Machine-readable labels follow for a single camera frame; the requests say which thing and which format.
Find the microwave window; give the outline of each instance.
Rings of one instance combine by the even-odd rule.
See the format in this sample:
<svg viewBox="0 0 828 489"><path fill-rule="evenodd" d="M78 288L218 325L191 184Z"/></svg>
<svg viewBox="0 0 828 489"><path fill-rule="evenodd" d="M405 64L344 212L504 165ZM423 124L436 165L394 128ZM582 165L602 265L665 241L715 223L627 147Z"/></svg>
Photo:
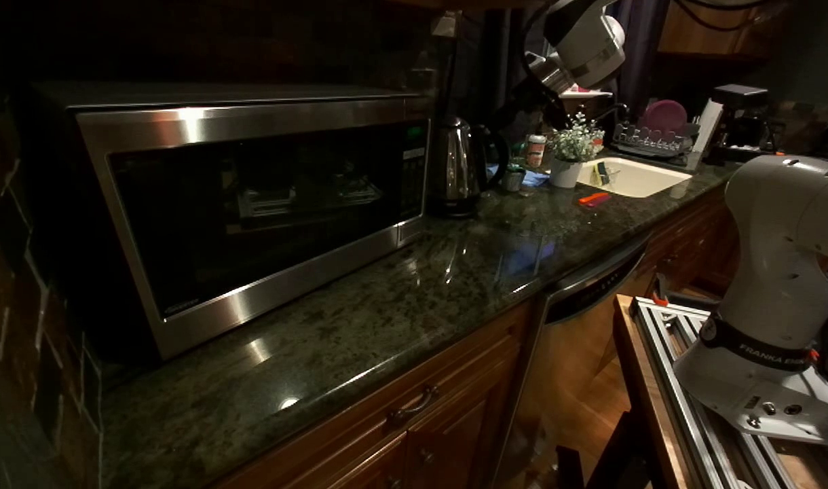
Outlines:
<svg viewBox="0 0 828 489"><path fill-rule="evenodd" d="M162 314L420 215L423 124L111 155Z"/></svg>

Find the coffee maker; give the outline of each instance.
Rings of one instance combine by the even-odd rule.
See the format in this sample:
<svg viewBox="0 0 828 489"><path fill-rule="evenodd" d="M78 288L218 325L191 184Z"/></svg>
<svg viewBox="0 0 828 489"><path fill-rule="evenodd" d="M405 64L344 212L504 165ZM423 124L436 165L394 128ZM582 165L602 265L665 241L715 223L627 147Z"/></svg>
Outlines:
<svg viewBox="0 0 828 489"><path fill-rule="evenodd" d="M720 83L703 109L692 151L709 163L768 151L766 99L766 87Z"/></svg>

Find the white robot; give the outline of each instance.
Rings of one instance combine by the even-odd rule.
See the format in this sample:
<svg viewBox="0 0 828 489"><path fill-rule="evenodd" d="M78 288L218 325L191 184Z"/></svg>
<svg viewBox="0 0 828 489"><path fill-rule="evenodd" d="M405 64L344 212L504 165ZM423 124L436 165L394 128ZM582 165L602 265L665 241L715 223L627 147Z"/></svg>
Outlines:
<svg viewBox="0 0 828 489"><path fill-rule="evenodd" d="M828 321L828 163L754 158L726 197L741 264L677 375L739 430L828 442L828 383L808 364Z"/></svg>

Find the stainless steel microwave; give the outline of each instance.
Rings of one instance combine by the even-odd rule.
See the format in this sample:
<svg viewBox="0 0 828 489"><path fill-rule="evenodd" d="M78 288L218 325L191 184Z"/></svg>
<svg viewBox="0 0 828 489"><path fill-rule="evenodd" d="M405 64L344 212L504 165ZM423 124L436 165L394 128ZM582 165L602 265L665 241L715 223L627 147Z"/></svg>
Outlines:
<svg viewBox="0 0 828 489"><path fill-rule="evenodd" d="M36 234L111 356L138 321L177 356L420 227L419 93L41 83L28 99Z"/></svg>

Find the kitchen counter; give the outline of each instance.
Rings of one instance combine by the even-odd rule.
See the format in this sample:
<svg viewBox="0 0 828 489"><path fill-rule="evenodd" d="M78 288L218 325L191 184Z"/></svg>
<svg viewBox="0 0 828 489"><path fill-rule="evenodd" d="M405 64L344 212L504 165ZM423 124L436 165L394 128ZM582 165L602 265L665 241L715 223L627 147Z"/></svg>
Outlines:
<svg viewBox="0 0 828 489"><path fill-rule="evenodd" d="M113 389L107 487L206 487L466 337L568 271L597 264L717 190L698 165L651 197L590 186L483 195L475 219L426 219L411 246Z"/></svg>

